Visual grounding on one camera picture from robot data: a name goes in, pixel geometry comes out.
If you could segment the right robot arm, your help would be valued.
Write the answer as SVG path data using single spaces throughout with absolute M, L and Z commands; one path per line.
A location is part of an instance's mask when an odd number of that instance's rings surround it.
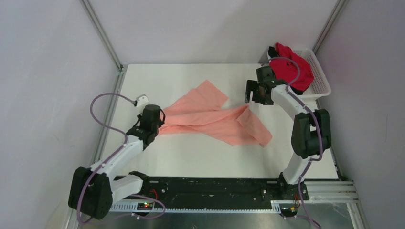
M 320 161 L 332 144 L 330 115 L 325 109 L 312 109 L 284 80 L 276 79 L 270 66 L 256 69 L 257 80 L 247 80 L 245 102 L 279 105 L 293 120 L 293 155 L 280 173 L 274 199 L 303 199 L 304 179 L 312 162 Z

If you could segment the salmon pink t-shirt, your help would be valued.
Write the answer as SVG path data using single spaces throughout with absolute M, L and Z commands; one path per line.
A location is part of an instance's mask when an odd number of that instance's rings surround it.
M 205 134 L 232 146 L 267 146 L 272 134 L 245 104 L 224 109 L 228 96 L 206 80 L 163 111 L 160 135 Z

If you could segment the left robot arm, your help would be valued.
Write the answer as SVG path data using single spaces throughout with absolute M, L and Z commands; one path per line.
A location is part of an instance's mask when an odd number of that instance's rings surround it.
M 145 175 L 131 172 L 116 179 L 118 173 L 130 160 L 142 153 L 157 137 L 165 114 L 155 104 L 144 106 L 138 122 L 125 133 L 126 140 L 104 160 L 91 167 L 79 167 L 73 174 L 68 206 L 94 219 L 102 219 L 116 202 L 135 194 L 146 198 L 150 184 Z

